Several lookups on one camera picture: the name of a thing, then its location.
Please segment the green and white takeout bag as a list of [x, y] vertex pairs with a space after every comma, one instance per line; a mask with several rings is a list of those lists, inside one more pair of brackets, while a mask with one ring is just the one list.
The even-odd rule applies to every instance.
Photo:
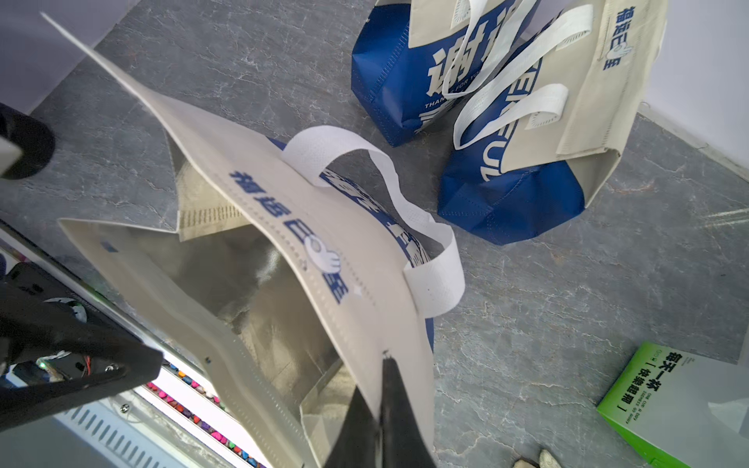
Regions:
[[748, 465], [748, 369], [643, 343], [597, 406], [651, 467]]

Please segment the blue beige takeout bag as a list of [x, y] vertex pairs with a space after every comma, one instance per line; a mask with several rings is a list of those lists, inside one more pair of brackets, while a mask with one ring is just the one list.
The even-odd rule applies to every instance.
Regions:
[[386, 358], [435, 463], [428, 323], [465, 291], [454, 230], [353, 132], [283, 144], [87, 55], [163, 127], [179, 210], [172, 230], [64, 218], [71, 243], [197, 360], [268, 466], [324, 467], [356, 388], [380, 425]]

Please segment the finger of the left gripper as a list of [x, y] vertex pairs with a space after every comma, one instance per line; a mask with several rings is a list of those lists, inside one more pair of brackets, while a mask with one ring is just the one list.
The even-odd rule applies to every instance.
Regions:
[[1, 430], [155, 380], [164, 355], [87, 317], [71, 298], [1, 285]]

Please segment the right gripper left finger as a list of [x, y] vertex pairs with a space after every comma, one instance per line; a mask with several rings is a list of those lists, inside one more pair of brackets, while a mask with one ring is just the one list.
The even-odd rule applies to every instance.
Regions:
[[380, 425], [356, 388], [325, 468], [375, 468]]

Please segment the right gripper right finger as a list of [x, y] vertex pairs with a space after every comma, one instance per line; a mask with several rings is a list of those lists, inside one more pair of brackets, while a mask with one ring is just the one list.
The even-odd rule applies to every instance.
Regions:
[[383, 360], [380, 425], [383, 467], [436, 467], [421, 437], [398, 364], [393, 358]]

